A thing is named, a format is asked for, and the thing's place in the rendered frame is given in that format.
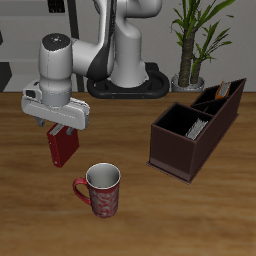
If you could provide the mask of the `green pot plant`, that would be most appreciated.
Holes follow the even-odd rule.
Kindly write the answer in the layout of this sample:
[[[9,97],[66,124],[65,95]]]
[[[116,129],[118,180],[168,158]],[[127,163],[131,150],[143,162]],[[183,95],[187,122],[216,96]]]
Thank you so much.
[[[201,8],[202,0],[181,0],[182,11],[174,9],[178,18],[171,23],[171,31],[175,32],[181,47],[181,62],[179,72],[172,78],[174,91],[198,92],[204,88],[204,81],[199,77],[204,61],[214,60],[212,53],[218,48],[230,45],[225,41],[229,28],[214,36],[219,21],[208,27],[205,24],[235,0],[223,0],[218,3],[213,0],[205,10]]]

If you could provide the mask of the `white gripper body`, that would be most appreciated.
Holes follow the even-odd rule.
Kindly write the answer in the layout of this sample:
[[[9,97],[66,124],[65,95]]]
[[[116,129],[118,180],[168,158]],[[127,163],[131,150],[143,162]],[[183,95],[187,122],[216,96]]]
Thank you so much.
[[[67,105],[53,108],[23,96],[21,107],[23,112],[28,115],[78,130],[84,130],[89,124],[90,106],[86,102],[75,98],[70,98]]]

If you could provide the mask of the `red patterned mug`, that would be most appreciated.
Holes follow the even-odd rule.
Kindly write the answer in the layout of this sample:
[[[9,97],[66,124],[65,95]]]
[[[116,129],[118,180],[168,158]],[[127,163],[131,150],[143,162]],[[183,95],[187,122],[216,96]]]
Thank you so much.
[[[98,163],[91,166],[84,178],[77,178],[73,182],[75,195],[91,206],[97,217],[112,217],[118,210],[119,185],[121,173],[110,163]],[[89,196],[82,194],[77,186],[85,185]]]

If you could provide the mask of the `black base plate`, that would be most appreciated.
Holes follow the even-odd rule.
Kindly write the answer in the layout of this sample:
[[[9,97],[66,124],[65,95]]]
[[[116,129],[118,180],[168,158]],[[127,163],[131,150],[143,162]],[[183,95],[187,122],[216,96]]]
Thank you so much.
[[[154,62],[145,63],[149,79],[138,87],[123,88],[105,79],[100,82],[87,80],[88,93],[99,99],[157,99],[164,97],[170,88],[169,79],[159,71]]]

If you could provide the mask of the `striped book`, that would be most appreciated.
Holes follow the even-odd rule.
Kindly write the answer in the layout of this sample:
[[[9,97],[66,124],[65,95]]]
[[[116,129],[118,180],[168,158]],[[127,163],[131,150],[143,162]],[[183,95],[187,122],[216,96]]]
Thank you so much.
[[[207,121],[197,119],[196,122],[191,126],[185,136],[189,139],[195,140],[204,127],[207,125]]]

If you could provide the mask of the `orange book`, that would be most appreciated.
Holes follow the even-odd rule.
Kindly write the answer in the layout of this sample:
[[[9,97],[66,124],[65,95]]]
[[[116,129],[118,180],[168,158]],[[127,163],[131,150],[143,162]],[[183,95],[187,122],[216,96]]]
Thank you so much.
[[[215,98],[220,99],[220,98],[226,97],[229,94],[230,86],[231,86],[230,82],[222,81],[216,91]]]

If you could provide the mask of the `red book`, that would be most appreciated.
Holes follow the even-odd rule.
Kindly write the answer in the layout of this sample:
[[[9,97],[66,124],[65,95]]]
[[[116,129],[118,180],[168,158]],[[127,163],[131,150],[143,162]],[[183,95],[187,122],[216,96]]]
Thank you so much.
[[[56,123],[47,131],[52,162],[58,168],[61,168],[79,148],[77,130],[74,129],[72,136],[69,136],[66,134],[67,128],[68,126]]]

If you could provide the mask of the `dark brown desk caddy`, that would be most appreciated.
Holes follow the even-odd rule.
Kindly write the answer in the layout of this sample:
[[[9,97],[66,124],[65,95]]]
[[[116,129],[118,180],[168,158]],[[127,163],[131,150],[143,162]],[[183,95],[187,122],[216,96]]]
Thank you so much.
[[[245,82],[230,82],[224,97],[213,86],[190,106],[173,103],[151,125],[147,165],[190,184],[237,118]]]

